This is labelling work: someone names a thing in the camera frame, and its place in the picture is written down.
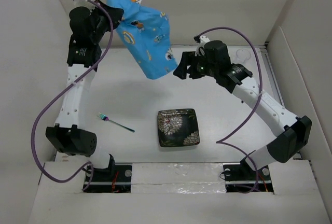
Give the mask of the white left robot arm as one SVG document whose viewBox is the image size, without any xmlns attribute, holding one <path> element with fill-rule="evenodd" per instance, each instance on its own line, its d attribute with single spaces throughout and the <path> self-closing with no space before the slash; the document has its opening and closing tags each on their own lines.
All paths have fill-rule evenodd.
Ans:
<svg viewBox="0 0 332 224">
<path fill-rule="evenodd" d="M 103 180 L 115 176 L 113 157 L 97 144 L 96 134 L 86 130 L 85 113 L 89 89 L 102 55 L 100 41 L 106 32 L 116 29 L 124 10 L 96 0 L 90 10 L 79 6 L 70 11 L 72 35 L 68 46 L 67 86 L 61 110 L 53 127 L 46 128 L 46 138 L 58 152 L 88 158 Z"/>
</svg>

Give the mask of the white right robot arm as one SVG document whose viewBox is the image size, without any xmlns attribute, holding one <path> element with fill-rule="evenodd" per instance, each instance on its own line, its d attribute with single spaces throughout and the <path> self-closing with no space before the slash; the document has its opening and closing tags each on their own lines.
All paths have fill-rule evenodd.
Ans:
<svg viewBox="0 0 332 224">
<path fill-rule="evenodd" d="M 259 169 L 274 163 L 286 163 L 309 140 L 312 121 L 288 111 L 261 89 L 251 71 L 232 63 L 228 47 L 220 40 L 201 42 L 196 51 L 183 52 L 173 72 L 180 79 L 213 77 L 216 83 L 247 104 L 270 128 L 275 139 L 241 160 L 240 173 L 252 179 Z"/>
</svg>

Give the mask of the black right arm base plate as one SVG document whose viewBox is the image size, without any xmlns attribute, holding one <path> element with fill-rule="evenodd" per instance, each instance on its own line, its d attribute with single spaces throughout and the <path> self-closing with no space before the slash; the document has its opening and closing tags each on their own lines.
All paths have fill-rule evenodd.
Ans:
<svg viewBox="0 0 332 224">
<path fill-rule="evenodd" d="M 256 172 L 240 172 L 240 163 L 223 163 L 223 171 L 219 175 L 225 181 L 227 193 L 247 193 L 256 184 Z M 258 183 L 253 192 L 274 192 L 270 170 L 265 166 L 258 170 Z"/>
</svg>

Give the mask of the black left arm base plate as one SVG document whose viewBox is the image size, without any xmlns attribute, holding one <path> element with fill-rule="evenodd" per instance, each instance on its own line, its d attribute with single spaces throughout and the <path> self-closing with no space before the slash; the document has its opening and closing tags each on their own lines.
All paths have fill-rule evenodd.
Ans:
<svg viewBox="0 0 332 224">
<path fill-rule="evenodd" d="M 131 163 L 116 163 L 112 171 L 94 169 L 92 181 L 83 190 L 86 193 L 130 193 L 132 179 Z"/>
</svg>

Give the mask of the blue patterned cloth napkin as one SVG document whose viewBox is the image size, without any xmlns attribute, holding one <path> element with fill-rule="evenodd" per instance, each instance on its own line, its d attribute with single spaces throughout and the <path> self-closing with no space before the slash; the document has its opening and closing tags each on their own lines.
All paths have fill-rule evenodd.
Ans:
<svg viewBox="0 0 332 224">
<path fill-rule="evenodd" d="M 106 0 L 124 10 L 117 34 L 148 79 L 159 79 L 177 68 L 166 13 L 141 5 L 142 0 Z"/>
</svg>

